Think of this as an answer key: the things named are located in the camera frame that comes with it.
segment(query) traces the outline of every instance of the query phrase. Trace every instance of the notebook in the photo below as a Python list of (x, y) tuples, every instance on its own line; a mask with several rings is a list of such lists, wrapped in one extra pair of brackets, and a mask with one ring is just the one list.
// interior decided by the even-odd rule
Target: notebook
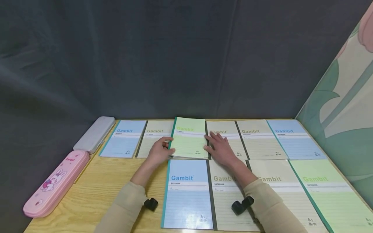
[(209, 154), (203, 149), (206, 145), (205, 120), (176, 117), (170, 148), (175, 148), (174, 158), (208, 159)]
[(161, 227), (213, 229), (205, 160), (169, 160)]
[(144, 120), (121, 120), (101, 150), (102, 157), (132, 158), (145, 126)]
[(249, 160), (247, 165), (272, 187), (309, 233), (328, 233), (287, 160)]
[(297, 120), (268, 120), (268, 124), (289, 159), (326, 159), (325, 154)]
[(237, 158), (241, 160), (248, 159), (235, 121), (206, 121), (206, 125), (209, 135), (210, 131), (212, 131), (215, 134), (220, 133), (223, 138), (227, 137), (229, 145)]
[(266, 120), (238, 120), (238, 129), (251, 160), (287, 159)]
[(233, 202), (241, 202), (245, 198), (236, 178), (215, 160), (207, 162), (211, 177), (213, 216), (216, 222), (214, 230), (264, 231), (263, 227), (257, 223), (252, 211), (247, 210), (241, 215), (236, 215), (232, 211)]
[(148, 120), (140, 140), (136, 158), (147, 158), (151, 147), (161, 137), (170, 137), (173, 120)]
[(330, 232), (373, 232), (373, 213), (329, 160), (290, 163)]

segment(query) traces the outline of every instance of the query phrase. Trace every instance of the pink pencil case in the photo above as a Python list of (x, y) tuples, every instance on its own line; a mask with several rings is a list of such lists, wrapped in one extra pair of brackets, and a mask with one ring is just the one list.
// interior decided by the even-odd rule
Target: pink pencil case
[(25, 215), (41, 218), (49, 215), (72, 186), (90, 156), (86, 151), (72, 151), (23, 207)]

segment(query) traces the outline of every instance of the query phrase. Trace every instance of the beige sleeve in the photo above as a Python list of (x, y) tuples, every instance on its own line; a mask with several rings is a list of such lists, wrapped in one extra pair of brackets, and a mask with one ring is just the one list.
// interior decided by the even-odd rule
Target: beige sleeve
[(254, 199), (251, 208), (266, 233), (307, 233), (279, 195), (262, 180), (252, 182), (244, 192)]
[(113, 204), (102, 217), (94, 232), (130, 232), (146, 200), (144, 187), (128, 182), (119, 191)]

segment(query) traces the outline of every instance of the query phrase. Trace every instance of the hand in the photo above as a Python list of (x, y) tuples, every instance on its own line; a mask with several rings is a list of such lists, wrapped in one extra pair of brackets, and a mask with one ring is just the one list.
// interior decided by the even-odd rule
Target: hand
[(162, 137), (158, 141), (154, 143), (154, 145), (151, 147), (148, 158), (146, 161), (153, 165), (160, 165), (164, 161), (166, 161), (170, 155), (175, 153), (175, 149), (168, 149), (168, 142), (166, 141), (172, 141), (173, 138), (171, 137)]
[(203, 149), (210, 153), (216, 161), (222, 165), (230, 167), (230, 165), (239, 160), (234, 155), (226, 137), (223, 138), (220, 133), (214, 134), (212, 131), (210, 131), (210, 136), (211, 137), (205, 135), (205, 139), (210, 142), (214, 149), (208, 146), (204, 146)]

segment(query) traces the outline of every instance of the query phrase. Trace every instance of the notebook title label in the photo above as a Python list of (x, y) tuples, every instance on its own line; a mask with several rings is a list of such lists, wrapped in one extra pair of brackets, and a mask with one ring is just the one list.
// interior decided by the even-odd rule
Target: notebook title label
[(261, 179), (262, 181), (270, 182), (270, 181), (282, 181), (280, 176), (275, 177), (260, 177), (258, 176), (258, 179)]
[(163, 133), (163, 130), (162, 129), (156, 129), (156, 130), (148, 129), (146, 132), (148, 132), (148, 133)]
[(118, 129), (117, 132), (121, 132), (121, 133), (132, 133), (133, 130), (129, 130), (129, 129)]
[(320, 176), (318, 176), (318, 177), (306, 177), (306, 176), (304, 176), (303, 180), (306, 181), (306, 182), (328, 181), (326, 176), (323, 176), (323, 177), (320, 177)]
[(217, 133), (227, 133), (227, 131), (212, 131), (214, 134), (217, 134)]
[(193, 176), (171, 176), (171, 180), (191, 180), (191, 181), (193, 181)]
[(182, 131), (194, 131), (194, 129), (191, 129), (191, 128), (183, 128), (183, 127), (180, 127), (180, 126), (178, 126), (177, 129), (178, 129), (178, 130), (182, 130)]
[(234, 176), (227, 176), (227, 177), (219, 177), (214, 176), (215, 181), (236, 181), (236, 177)]
[(294, 133), (293, 130), (288, 130), (288, 129), (285, 129), (285, 130), (275, 130), (276, 133)]
[(242, 133), (260, 133), (258, 129), (253, 129), (253, 130), (241, 130)]

